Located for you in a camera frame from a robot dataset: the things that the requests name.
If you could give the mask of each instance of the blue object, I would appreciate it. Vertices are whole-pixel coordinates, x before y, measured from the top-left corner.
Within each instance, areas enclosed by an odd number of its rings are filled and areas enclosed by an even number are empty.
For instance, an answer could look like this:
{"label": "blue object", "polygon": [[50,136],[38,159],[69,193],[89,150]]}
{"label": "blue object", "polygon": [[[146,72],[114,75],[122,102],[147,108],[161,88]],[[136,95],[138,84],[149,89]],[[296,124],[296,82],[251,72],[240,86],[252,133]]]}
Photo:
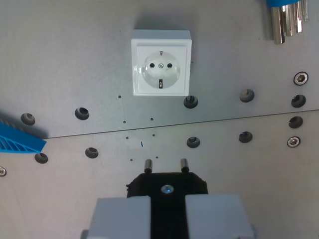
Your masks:
{"label": "blue object", "polygon": [[298,2],[299,0],[267,0],[269,7],[281,7]]}
{"label": "blue object", "polygon": [[46,141],[0,122],[0,152],[41,153]]}

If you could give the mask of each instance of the gray metal panel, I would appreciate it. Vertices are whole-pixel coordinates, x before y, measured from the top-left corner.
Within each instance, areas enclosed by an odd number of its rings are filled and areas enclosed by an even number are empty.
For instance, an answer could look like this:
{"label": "gray metal panel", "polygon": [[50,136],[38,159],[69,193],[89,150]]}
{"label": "gray metal panel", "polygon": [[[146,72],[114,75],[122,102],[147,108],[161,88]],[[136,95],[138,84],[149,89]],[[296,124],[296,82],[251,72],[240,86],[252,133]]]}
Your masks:
{"label": "gray metal panel", "polygon": [[[52,138],[44,148],[46,164],[33,155],[1,154],[7,170],[0,178],[1,238],[79,239],[97,199],[125,197],[125,185],[148,158],[153,172],[180,171],[180,159],[187,158],[210,194],[240,195],[260,239],[317,238],[319,112],[297,114],[304,124],[291,129],[295,115]],[[253,140],[242,144],[238,136],[245,130]],[[200,139],[198,148],[186,146],[191,136]],[[297,148],[287,147],[291,136],[301,138]],[[87,147],[99,156],[87,158]]]}
{"label": "gray metal panel", "polygon": [[[304,33],[277,46],[265,0],[1,1],[0,114],[31,113],[56,137],[292,112],[296,94],[308,99],[298,110],[318,109],[319,1],[310,5]],[[181,97],[133,97],[134,28],[190,30],[195,109]],[[302,87],[299,71],[310,76]],[[248,104],[246,88],[256,94]]]}

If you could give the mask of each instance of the mounting hole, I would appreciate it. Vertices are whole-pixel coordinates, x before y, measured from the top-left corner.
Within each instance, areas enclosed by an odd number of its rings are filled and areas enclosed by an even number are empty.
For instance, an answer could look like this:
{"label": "mounting hole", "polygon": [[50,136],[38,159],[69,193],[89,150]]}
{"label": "mounting hole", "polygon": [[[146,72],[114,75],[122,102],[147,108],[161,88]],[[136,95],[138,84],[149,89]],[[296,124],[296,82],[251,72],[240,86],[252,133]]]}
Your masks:
{"label": "mounting hole", "polygon": [[85,155],[88,158],[96,158],[97,156],[99,156],[99,151],[96,148],[87,148],[85,150]]}
{"label": "mounting hole", "polygon": [[239,141],[242,142],[242,143],[248,143],[250,142],[251,140],[253,139],[253,134],[251,132],[242,132],[240,135],[239,135]]}
{"label": "mounting hole", "polygon": [[200,145],[200,140],[197,137],[190,137],[187,140],[187,146],[190,148],[197,148]]}
{"label": "mounting hole", "polygon": [[248,103],[251,102],[255,97],[255,93],[253,90],[246,89],[240,93],[239,99],[241,102]]}
{"label": "mounting hole", "polygon": [[289,127],[290,128],[299,128],[300,126],[303,125],[303,122],[304,122],[304,120],[300,116],[292,117],[289,121]]}
{"label": "mounting hole", "polygon": [[192,109],[198,105],[198,99],[196,96],[187,96],[184,99],[184,105],[186,108]]}
{"label": "mounting hole", "polygon": [[32,126],[35,124],[35,117],[29,113],[24,113],[21,115],[21,121],[25,125]]}
{"label": "mounting hole", "polygon": [[296,95],[291,100],[291,105],[295,108],[300,108],[306,103],[306,97],[304,95]]}
{"label": "mounting hole", "polygon": [[308,82],[308,74],[306,72],[299,72],[294,77],[294,83],[297,86],[302,86]]}
{"label": "mounting hole", "polygon": [[86,108],[80,107],[75,110],[75,117],[77,117],[79,120],[87,120],[90,116],[89,111]]}
{"label": "mounting hole", "polygon": [[48,162],[48,156],[46,156],[46,154],[44,153],[37,153],[34,156],[35,161],[37,161],[38,163],[47,163]]}
{"label": "mounting hole", "polygon": [[289,148],[296,148],[300,143],[301,143],[301,140],[297,136],[291,137],[287,141],[287,145]]}

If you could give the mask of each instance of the silver screw head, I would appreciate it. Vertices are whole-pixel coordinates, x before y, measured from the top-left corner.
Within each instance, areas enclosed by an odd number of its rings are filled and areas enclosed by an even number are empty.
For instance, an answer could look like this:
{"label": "silver screw head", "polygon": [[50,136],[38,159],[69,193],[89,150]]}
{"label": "silver screw head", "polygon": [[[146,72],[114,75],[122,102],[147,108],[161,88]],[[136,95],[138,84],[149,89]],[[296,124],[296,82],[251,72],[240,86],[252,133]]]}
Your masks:
{"label": "silver screw head", "polygon": [[294,77],[294,83],[297,86],[302,86],[308,81],[308,74],[306,72],[299,72],[298,74],[295,75]]}
{"label": "silver screw head", "polygon": [[170,194],[174,192],[174,187],[172,185],[164,185],[160,190],[165,194]]}
{"label": "silver screw head", "polygon": [[6,175],[6,169],[3,167],[0,167],[0,177],[4,177]]}
{"label": "silver screw head", "polygon": [[301,142],[300,138],[294,136],[288,139],[287,145],[290,148],[296,148],[300,144],[300,142]]}

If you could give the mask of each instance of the electrical outlet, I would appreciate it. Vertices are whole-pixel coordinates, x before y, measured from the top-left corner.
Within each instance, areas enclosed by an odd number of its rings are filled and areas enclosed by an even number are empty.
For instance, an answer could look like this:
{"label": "electrical outlet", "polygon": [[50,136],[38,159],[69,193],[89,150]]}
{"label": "electrical outlet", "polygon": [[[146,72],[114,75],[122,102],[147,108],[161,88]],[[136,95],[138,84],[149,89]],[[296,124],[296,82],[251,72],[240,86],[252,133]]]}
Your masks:
{"label": "electrical outlet", "polygon": [[133,94],[188,96],[190,57],[187,30],[134,30]]}

